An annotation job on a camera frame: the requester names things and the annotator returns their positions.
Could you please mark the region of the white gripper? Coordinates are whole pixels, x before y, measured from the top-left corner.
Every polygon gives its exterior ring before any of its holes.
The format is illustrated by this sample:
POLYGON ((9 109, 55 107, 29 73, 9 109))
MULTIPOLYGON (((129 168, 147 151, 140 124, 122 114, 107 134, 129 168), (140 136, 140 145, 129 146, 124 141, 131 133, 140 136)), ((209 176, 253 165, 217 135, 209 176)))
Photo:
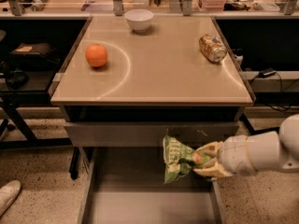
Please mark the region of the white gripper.
POLYGON ((250 175, 251 164, 246 151, 245 135, 232 136, 222 142, 211 142, 200 148, 200 151, 210 157, 217 158, 214 166, 194 168, 201 176, 224 178, 232 175, 250 175))

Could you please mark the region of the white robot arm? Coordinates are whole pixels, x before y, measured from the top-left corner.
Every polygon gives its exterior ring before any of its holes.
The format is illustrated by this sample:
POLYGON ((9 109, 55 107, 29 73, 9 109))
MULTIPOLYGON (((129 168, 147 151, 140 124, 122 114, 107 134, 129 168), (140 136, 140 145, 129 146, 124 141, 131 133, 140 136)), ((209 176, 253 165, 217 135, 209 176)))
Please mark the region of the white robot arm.
POLYGON ((224 142, 212 142, 198 151, 216 151, 216 161, 207 168, 193 170, 201 176, 224 178, 256 175, 264 171, 299 171, 299 115, 286 118, 278 131, 255 135, 231 136, 224 142))

